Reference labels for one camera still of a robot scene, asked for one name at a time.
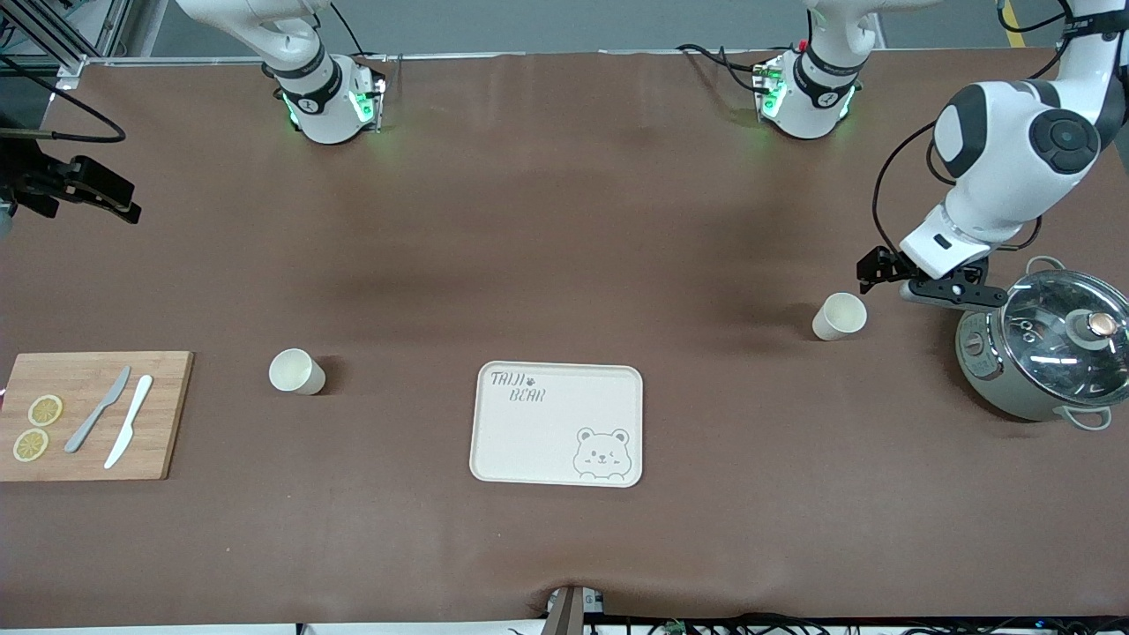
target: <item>lemon slice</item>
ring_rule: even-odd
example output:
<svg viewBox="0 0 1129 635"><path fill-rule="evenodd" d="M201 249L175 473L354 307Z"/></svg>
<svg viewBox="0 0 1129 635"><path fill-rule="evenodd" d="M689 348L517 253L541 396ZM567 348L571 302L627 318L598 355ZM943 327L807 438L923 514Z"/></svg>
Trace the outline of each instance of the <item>lemon slice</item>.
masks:
<svg viewBox="0 0 1129 635"><path fill-rule="evenodd" d="M12 445L11 453L21 463L34 461L47 451L47 433L40 428L24 430L16 437L16 445Z"/></svg>
<svg viewBox="0 0 1129 635"><path fill-rule="evenodd" d="M53 394L44 394L27 409L27 420L33 426L50 426L63 414L63 400Z"/></svg>

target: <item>cutting board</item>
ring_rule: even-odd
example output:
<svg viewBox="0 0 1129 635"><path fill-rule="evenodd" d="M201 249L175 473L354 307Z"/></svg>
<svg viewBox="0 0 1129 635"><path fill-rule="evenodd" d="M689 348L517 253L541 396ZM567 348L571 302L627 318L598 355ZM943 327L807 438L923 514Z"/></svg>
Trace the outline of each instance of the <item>cutting board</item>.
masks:
<svg viewBox="0 0 1129 635"><path fill-rule="evenodd" d="M132 371L121 397L102 414L78 452L64 452L67 440L94 411L126 365ZM180 350L19 355L0 408L0 481L165 478L191 369L192 354ZM133 441L107 470L103 464L117 440L141 375L152 375L152 388L133 420ZM47 451L34 461L21 463L12 455L12 446L20 433L34 427L27 419L27 409L44 394L62 399L63 412L43 428L50 436Z"/></svg>

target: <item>pot handle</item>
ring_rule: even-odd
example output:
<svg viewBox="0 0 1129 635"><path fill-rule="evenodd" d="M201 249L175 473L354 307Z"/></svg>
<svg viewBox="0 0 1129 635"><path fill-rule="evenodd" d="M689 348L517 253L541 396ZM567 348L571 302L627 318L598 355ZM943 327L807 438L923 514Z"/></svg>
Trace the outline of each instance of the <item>pot handle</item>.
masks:
<svg viewBox="0 0 1129 635"><path fill-rule="evenodd" d="M1062 264L1062 261L1057 258L1051 258L1049 255L1036 255L1035 258L1032 258L1031 260L1027 261L1027 269L1026 269L1027 275L1031 275L1031 268L1036 262L1045 262L1047 264L1050 264L1052 269L1066 269L1066 264Z"/></svg>
<svg viewBox="0 0 1129 635"><path fill-rule="evenodd" d="M1113 421L1113 414L1110 412L1109 407L1071 408L1069 406L1059 406L1058 408L1054 409L1054 414L1074 424L1074 427L1086 432L1101 432L1110 427L1110 423ZM1076 415L1101 415L1102 423L1096 426L1087 426L1086 424L1079 421Z"/></svg>

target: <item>bear drawing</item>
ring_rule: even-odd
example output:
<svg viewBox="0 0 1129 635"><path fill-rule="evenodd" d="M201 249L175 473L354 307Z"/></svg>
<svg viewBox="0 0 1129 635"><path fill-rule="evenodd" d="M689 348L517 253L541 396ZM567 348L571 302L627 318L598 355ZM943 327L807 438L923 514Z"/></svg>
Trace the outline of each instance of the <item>bear drawing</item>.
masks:
<svg viewBox="0 0 1129 635"><path fill-rule="evenodd" d="M618 429L612 434L596 434L592 428L583 428L576 435L580 447L572 459L572 467L585 479L623 480L631 471L628 456L628 433Z"/></svg>

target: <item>pot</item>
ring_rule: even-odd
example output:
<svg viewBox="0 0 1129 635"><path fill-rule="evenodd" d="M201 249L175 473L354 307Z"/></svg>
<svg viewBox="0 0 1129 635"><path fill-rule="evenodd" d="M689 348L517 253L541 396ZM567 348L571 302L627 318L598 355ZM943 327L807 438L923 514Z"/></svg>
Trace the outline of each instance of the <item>pot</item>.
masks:
<svg viewBox="0 0 1129 635"><path fill-rule="evenodd" d="M1033 272L1038 262L1051 269ZM1016 417L1108 428L1110 408L1129 398L1129 301L1048 256L1031 259L1007 295L998 310L965 313L956 329L956 357L972 388ZM1082 415L1099 421L1087 425Z"/></svg>

